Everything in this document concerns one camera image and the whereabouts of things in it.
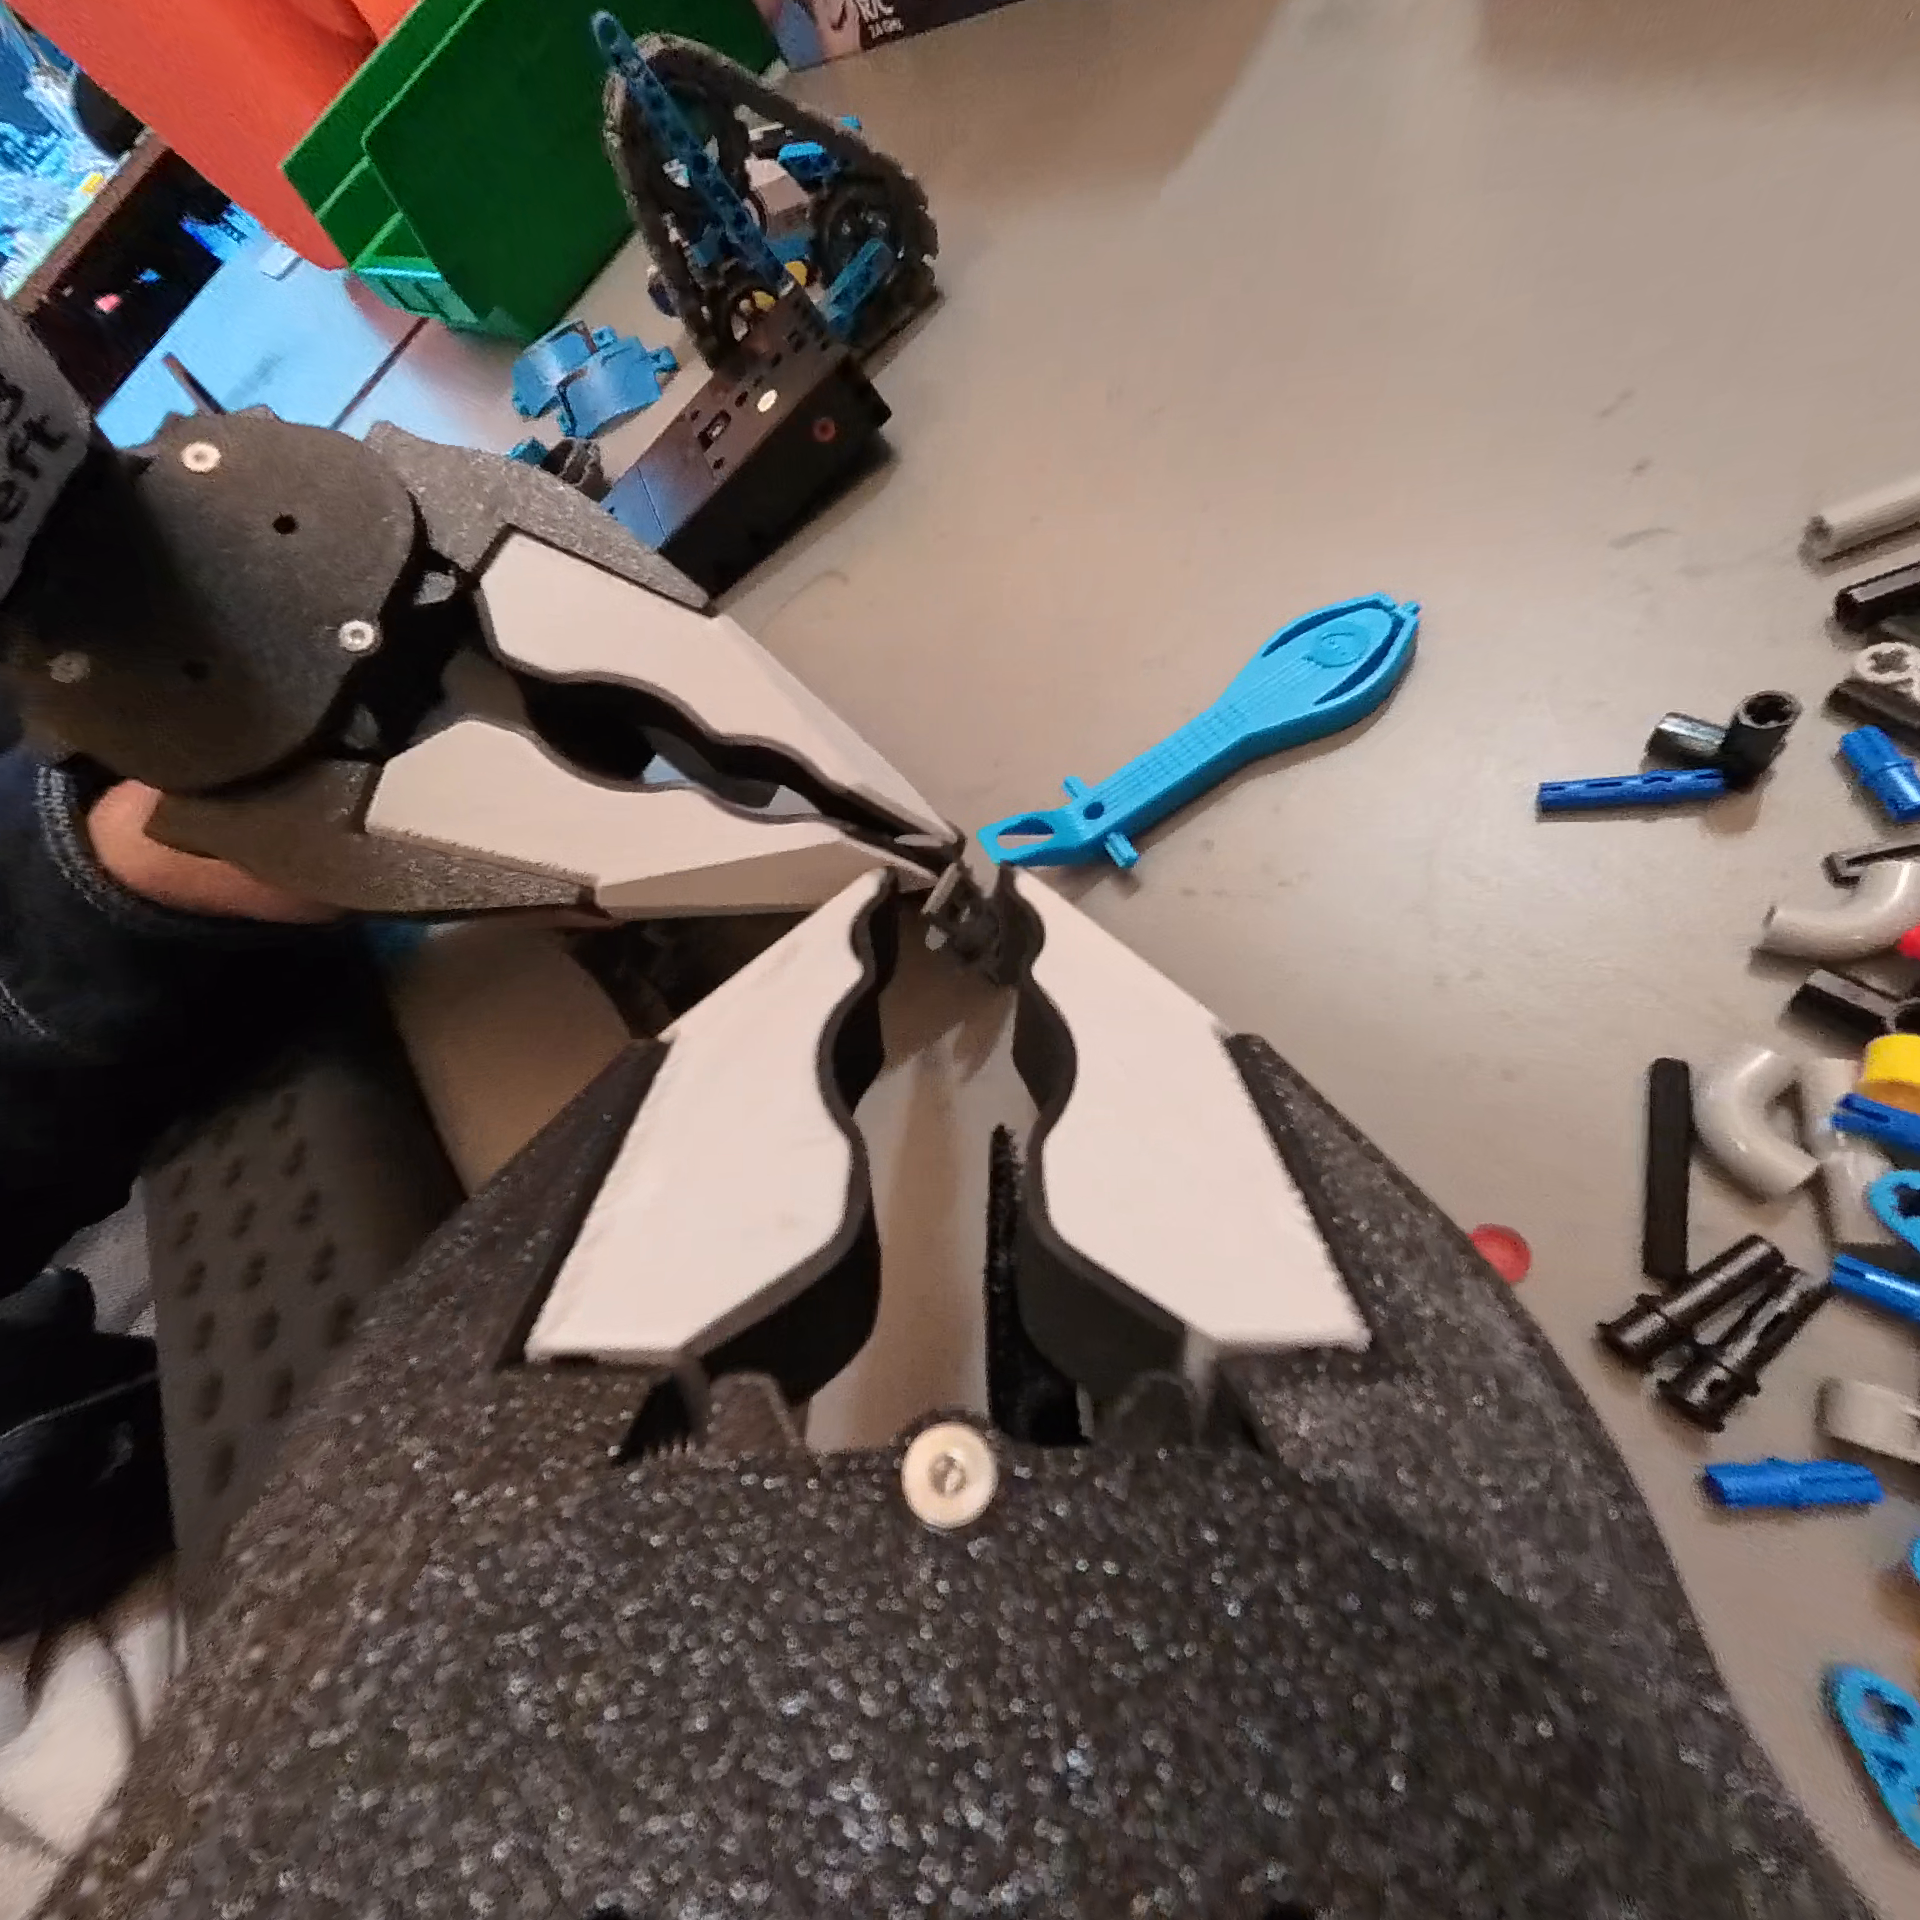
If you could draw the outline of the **pile of plastic building pieces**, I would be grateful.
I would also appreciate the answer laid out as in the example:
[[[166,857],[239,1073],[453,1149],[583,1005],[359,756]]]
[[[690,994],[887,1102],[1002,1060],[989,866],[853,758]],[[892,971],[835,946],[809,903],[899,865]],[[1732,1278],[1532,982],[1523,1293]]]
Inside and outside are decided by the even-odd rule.
[[[1833,565],[1861,549],[1915,541],[1915,475],[1850,497],[1809,517],[1803,554]],[[1915,1326],[1915,1275],[1885,1270],[1887,1253],[1915,1261],[1915,561],[1835,590],[1830,623],[1861,639],[1827,695],[1859,727],[1837,763],[1897,833],[1821,857],[1837,892],[1810,907],[1771,906],[1755,953],[1806,962],[1787,1018],[1850,1041],[1841,1055],[1755,1045],[1698,1076],[1654,1058],[1646,1076],[1642,1274],[1652,1282],[1598,1324],[1598,1341],[1644,1375],[1671,1361],[1654,1391],[1702,1434],[1758,1396],[1770,1364],[1833,1299],[1876,1305]],[[1539,818],[1706,810],[1758,791],[1803,707],[1765,687],[1723,725],[1669,710],[1649,734],[1634,775],[1539,786]],[[1753,1198],[1787,1201],[1815,1186],[1830,1258],[1806,1270],[1767,1236],[1690,1259],[1691,1170],[1711,1161]],[[1830,1379],[1817,1391],[1829,1441],[1915,1470],[1915,1399]],[[1723,1513],[1859,1510],[1884,1499],[1876,1474],[1851,1459],[1718,1462],[1701,1473]],[[1829,1668],[1829,1713],[1892,1828],[1915,1851],[1915,1697],[1857,1663]]]

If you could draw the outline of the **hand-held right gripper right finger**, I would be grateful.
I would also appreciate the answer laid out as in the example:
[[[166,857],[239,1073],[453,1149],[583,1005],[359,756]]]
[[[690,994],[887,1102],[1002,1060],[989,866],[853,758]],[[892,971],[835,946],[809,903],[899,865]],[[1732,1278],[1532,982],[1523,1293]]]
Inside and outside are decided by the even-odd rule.
[[[1036,1109],[1014,1301],[1091,1402],[1374,1332],[1235,1034],[1077,903],[1007,870],[1014,1067]]]

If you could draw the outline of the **black control box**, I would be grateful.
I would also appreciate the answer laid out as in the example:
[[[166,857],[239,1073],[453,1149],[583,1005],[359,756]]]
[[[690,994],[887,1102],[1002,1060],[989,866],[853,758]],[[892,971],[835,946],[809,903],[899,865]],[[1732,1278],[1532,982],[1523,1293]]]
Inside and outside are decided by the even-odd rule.
[[[603,510],[718,597],[873,467],[890,421],[853,353],[780,306],[607,486]]]

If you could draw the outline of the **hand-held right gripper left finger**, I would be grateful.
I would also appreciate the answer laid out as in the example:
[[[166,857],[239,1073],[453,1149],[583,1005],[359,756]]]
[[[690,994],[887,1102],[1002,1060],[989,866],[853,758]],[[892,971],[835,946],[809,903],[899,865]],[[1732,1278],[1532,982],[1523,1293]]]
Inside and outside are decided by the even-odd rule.
[[[773,1374],[847,1364],[878,1310],[858,1105],[893,965],[895,883],[866,874],[665,1029],[527,1362],[676,1369],[761,1347]]]

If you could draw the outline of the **person's left hand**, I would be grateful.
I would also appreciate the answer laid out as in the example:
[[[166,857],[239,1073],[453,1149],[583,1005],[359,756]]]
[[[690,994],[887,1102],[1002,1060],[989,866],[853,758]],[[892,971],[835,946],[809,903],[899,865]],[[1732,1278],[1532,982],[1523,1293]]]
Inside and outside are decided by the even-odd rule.
[[[154,836],[161,791],[118,781],[87,810],[87,842],[101,870],[131,895],[191,919],[269,925],[334,925],[343,910],[299,898],[228,861]]]

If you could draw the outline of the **blue curved panel piece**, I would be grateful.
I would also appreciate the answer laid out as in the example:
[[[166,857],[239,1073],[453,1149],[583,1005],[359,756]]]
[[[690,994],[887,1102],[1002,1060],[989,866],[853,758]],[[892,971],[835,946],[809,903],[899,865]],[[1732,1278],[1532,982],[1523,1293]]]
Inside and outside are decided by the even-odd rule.
[[[566,323],[514,358],[513,407],[521,421],[556,418],[562,436],[591,442],[651,409],[679,371],[667,347]]]

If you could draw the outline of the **black studded pad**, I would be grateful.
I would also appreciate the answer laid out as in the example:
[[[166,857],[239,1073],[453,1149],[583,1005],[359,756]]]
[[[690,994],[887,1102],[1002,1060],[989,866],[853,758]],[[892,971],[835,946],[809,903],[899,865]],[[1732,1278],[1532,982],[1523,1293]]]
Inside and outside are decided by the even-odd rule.
[[[166,1491],[195,1580],[371,1301],[463,1190],[373,1018],[287,1049],[175,1134],[141,1193]]]

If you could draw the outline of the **blue plastic separator tool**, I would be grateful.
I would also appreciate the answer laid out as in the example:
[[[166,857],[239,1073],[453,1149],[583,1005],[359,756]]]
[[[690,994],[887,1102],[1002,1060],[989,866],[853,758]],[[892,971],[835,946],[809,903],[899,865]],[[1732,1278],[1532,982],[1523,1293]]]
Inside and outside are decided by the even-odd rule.
[[[979,833],[1003,868],[1139,865],[1139,842],[1257,762],[1367,725],[1402,687],[1422,609],[1386,593],[1291,619],[1263,639],[1196,718],[1097,781],[1063,781],[1058,807],[1005,815]]]

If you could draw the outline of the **green plastic bin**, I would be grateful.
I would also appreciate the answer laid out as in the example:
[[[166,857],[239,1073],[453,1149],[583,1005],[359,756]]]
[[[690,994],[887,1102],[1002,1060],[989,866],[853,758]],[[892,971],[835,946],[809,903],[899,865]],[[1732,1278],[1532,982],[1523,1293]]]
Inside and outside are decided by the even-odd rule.
[[[527,346],[627,245],[591,23],[766,71],[753,3],[420,3],[282,171],[347,269],[419,321]]]

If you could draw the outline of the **blue tracked toy robot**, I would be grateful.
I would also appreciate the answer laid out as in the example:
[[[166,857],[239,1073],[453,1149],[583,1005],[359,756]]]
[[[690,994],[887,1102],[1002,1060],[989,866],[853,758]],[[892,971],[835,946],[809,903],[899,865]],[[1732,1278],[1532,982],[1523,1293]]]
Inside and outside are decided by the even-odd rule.
[[[649,295],[709,369],[756,321],[801,308],[804,338],[866,356],[938,301],[924,188],[855,122],[788,103],[683,37],[596,11],[603,147],[649,261]]]

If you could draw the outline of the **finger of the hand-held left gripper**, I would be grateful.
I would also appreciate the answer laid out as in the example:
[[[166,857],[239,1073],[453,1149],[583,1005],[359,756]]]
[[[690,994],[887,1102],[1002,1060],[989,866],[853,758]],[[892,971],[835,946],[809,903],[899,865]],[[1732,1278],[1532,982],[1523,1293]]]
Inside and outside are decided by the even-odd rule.
[[[508,665],[556,684],[631,687],[715,745],[793,762],[890,833],[957,842],[922,791],[731,614],[698,612],[527,534],[502,541],[475,597]]]
[[[722,803],[698,783],[605,783],[527,734],[467,718],[374,778],[373,836],[570,878],[618,921],[809,913],[870,874],[927,889],[943,849],[883,844],[819,813]]]

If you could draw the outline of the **person's dark denim clothing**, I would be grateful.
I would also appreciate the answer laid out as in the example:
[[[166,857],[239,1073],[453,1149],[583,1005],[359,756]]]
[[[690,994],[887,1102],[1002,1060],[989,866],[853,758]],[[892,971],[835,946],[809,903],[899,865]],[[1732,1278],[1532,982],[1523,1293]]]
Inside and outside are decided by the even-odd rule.
[[[175,1546],[161,1362],[58,1266],[3,1301],[3,1638],[105,1609]]]

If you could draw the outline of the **orange plastic case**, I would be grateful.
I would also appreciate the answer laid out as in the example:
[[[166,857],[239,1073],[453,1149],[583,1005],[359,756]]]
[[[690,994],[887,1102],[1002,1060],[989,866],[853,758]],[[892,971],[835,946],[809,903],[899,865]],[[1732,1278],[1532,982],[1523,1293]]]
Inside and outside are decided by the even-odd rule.
[[[105,94],[309,262],[346,257],[282,171],[411,3],[19,3]]]

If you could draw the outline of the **person's left forearm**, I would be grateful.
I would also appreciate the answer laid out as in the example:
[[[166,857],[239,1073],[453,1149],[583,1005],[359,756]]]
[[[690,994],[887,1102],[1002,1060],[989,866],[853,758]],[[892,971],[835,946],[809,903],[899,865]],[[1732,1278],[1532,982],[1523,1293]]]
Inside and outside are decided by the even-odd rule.
[[[87,838],[113,783],[3,756],[5,1291],[122,1210],[162,1135],[378,982],[347,919],[191,919],[115,885]]]

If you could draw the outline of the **person's white garment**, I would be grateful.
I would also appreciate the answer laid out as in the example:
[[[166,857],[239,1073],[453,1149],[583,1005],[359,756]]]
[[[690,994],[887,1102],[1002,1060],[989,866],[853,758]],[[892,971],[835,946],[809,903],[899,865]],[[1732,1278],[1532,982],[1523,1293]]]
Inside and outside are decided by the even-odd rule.
[[[3,1644],[3,1915],[35,1915],[127,1775],[185,1660],[174,1569]]]

